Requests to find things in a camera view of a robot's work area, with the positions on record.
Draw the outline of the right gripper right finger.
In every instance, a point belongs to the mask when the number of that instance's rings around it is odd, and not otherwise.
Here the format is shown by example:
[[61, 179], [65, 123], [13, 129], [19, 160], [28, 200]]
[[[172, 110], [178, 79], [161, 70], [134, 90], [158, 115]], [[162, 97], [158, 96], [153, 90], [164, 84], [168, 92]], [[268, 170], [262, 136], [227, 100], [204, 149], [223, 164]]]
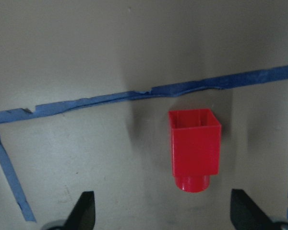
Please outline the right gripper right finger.
[[230, 220], [236, 230], [288, 230], [288, 222], [273, 221], [242, 189], [232, 189]]

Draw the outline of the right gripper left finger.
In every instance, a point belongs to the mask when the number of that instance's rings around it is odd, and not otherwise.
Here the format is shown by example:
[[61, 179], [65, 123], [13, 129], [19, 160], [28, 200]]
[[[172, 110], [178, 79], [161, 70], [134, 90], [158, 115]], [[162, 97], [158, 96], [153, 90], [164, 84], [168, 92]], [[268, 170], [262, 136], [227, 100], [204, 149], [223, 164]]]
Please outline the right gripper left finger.
[[43, 230], [93, 230], [96, 223], [94, 191], [81, 193], [77, 203], [63, 224], [49, 223]]

